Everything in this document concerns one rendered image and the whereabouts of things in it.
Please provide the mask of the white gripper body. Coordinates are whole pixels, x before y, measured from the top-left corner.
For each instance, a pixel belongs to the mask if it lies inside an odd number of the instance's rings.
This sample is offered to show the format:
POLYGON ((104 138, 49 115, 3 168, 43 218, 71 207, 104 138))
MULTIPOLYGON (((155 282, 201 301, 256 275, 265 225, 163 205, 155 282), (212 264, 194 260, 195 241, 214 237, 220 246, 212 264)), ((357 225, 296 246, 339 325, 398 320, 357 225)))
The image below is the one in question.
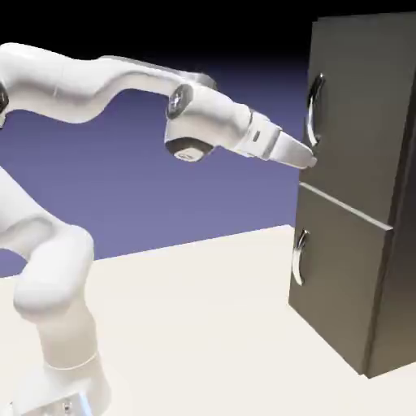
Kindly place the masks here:
POLYGON ((296 169, 308 169, 316 165, 317 158, 311 148, 281 131, 271 151, 271 161, 296 169))

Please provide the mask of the tall dark grey cabinet door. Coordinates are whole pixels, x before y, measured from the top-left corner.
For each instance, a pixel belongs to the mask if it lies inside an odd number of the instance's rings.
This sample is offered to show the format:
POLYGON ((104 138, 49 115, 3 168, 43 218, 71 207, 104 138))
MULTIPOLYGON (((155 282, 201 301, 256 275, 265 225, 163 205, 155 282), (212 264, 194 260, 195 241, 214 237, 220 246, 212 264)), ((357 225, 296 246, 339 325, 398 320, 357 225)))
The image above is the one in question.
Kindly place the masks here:
POLYGON ((317 75, 324 77, 314 107, 318 162, 302 179, 391 225, 416 89, 416 12, 319 19, 308 81, 317 75))

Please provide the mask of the dark grey cabinet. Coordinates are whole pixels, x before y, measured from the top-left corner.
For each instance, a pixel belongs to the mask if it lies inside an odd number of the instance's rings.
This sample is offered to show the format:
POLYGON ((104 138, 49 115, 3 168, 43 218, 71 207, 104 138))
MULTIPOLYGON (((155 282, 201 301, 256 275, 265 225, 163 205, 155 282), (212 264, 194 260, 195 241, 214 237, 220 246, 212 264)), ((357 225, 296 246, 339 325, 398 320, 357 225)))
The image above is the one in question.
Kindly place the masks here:
POLYGON ((289 305, 360 375, 416 362, 416 11, 312 26, 289 305))

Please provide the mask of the short dark grey cabinet door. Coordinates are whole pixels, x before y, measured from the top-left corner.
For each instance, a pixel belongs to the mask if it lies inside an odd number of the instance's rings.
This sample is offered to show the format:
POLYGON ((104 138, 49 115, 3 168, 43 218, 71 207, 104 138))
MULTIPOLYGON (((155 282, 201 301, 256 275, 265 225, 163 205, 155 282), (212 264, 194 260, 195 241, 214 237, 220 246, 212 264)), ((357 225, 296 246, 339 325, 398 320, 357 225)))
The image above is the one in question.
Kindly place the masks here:
POLYGON ((393 228, 302 183, 293 247, 303 228, 310 232, 301 256, 304 284, 292 275, 289 304, 361 374, 393 228))

